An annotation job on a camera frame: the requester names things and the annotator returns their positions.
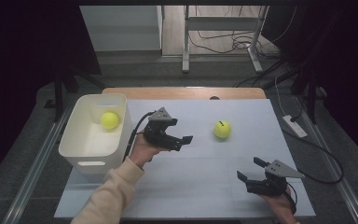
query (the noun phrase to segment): table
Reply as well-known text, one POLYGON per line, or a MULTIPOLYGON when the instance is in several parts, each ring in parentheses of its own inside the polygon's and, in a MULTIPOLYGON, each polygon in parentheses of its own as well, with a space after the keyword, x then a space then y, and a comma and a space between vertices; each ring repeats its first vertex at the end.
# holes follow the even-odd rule
MULTIPOLYGON (((295 167, 272 106, 260 89, 112 88, 103 93, 122 93, 129 98, 133 124, 144 111, 163 105, 178 119, 177 125, 170 127, 167 133, 194 134, 192 143, 183 146, 180 152, 160 153, 145 166, 146 173, 136 187, 136 196, 122 217, 273 217, 267 204, 247 193, 236 177, 236 170, 240 170, 250 179, 265 178, 264 170, 253 163, 253 156, 266 161, 279 158, 295 167), (210 100, 211 97, 221 100, 210 100), (233 126, 233 133, 225 141, 215 138, 210 128, 223 114, 233 126)), ((83 175, 73 169, 55 217, 75 216, 102 183, 103 176, 83 175)), ((296 214, 314 216, 301 180, 288 178, 288 181, 298 195, 296 214)))

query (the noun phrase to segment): yellow tennis ball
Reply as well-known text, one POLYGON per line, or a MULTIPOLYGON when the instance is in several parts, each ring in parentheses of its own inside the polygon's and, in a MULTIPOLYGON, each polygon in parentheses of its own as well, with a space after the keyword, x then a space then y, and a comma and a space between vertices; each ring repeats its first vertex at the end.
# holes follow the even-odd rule
POLYGON ((113 112, 105 112, 101 116, 101 124, 105 129, 114 129, 118 125, 118 116, 113 112))
POLYGON ((225 120, 215 123, 213 133, 220 138, 227 138, 231 134, 231 125, 225 120))

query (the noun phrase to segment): hand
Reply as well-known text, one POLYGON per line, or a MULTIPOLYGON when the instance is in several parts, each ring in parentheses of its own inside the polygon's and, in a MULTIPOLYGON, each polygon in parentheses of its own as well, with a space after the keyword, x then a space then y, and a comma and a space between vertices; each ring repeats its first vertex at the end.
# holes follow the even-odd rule
POLYGON ((138 133, 135 137, 133 143, 132 152, 130 154, 130 159, 137 165, 139 168, 143 169, 144 165, 151 161, 154 156, 159 154, 160 151, 167 151, 168 149, 162 147, 155 147, 150 145, 144 137, 143 133, 138 133))
MULTIPOLYGON (((290 189, 287 188, 286 192, 290 195, 290 189)), ((282 224, 295 224, 297 220, 292 213, 290 202, 283 195, 279 197, 269 197, 266 195, 259 195, 263 198, 271 208, 272 212, 275 214, 277 219, 282 224)))

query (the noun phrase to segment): power strip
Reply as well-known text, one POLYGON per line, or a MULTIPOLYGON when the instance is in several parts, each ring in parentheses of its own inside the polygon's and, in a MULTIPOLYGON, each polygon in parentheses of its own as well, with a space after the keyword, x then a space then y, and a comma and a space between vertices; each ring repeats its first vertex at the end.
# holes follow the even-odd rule
POLYGON ((286 122, 287 126, 298 136, 305 137, 307 136, 306 132, 297 124, 297 122, 292 122, 290 119, 292 116, 286 115, 283 117, 284 122, 286 122))

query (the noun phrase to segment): white plastic bin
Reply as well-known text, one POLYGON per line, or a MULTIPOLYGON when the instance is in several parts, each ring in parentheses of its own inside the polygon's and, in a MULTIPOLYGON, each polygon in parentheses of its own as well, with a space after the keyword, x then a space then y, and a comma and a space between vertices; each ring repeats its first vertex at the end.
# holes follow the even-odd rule
POLYGON ((80 97, 63 132, 60 154, 83 174, 103 174, 122 163, 132 132, 127 98, 122 94, 80 97), (101 115, 114 112, 119 124, 112 130, 101 125, 101 115))

